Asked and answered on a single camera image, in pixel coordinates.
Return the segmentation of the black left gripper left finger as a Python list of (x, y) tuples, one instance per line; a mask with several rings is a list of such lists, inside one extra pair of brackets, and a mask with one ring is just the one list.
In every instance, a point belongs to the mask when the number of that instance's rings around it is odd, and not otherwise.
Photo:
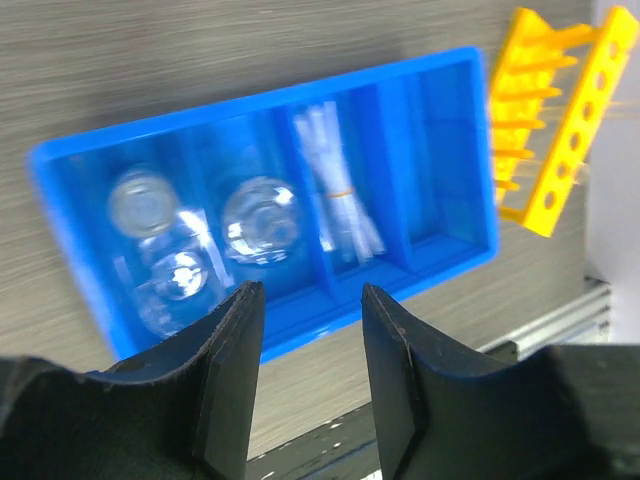
[(240, 479), (265, 321), (246, 282), (210, 314), (105, 371), (1, 361), (5, 479)]

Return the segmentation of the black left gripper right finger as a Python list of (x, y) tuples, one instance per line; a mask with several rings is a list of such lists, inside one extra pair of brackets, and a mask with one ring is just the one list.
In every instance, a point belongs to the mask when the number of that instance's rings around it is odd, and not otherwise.
[(362, 292), (386, 479), (635, 479), (639, 349), (550, 345), (507, 364)]

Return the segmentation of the wide clear glass beaker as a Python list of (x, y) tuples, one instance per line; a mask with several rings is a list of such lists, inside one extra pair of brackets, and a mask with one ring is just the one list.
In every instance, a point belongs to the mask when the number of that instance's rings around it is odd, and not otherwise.
[(301, 209), (293, 187), (278, 178), (257, 176), (242, 182), (222, 211), (226, 254), (241, 264), (285, 260), (301, 236)]

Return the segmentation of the bundle of plastic pipettes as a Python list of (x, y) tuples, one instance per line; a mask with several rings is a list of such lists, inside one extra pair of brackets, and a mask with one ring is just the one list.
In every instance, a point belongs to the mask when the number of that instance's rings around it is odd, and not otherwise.
[(336, 103), (311, 105), (295, 115), (293, 123), (320, 196), (322, 246), (360, 264), (384, 254), (385, 243), (351, 178)]

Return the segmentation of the tall clear glass beaker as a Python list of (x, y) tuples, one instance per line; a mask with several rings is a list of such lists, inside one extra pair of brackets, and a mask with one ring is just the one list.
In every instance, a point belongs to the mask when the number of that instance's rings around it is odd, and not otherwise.
[(149, 273), (134, 289), (134, 300), (142, 323), (158, 337), (187, 328), (221, 300), (221, 285), (200, 251), (170, 252), (157, 259)]

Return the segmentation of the blue divided plastic bin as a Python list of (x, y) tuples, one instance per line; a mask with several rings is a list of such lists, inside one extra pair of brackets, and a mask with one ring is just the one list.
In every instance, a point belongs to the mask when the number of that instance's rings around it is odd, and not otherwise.
[(462, 47), (43, 142), (29, 155), (103, 338), (131, 357), (266, 291), (270, 361), (489, 261), (484, 58)]

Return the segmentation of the yellow test tube rack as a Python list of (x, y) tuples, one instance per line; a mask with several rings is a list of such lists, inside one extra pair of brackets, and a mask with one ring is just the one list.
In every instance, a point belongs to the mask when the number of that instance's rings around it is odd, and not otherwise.
[(638, 39), (621, 5), (599, 26), (563, 29), (516, 9), (488, 88), (502, 219), (552, 235)]

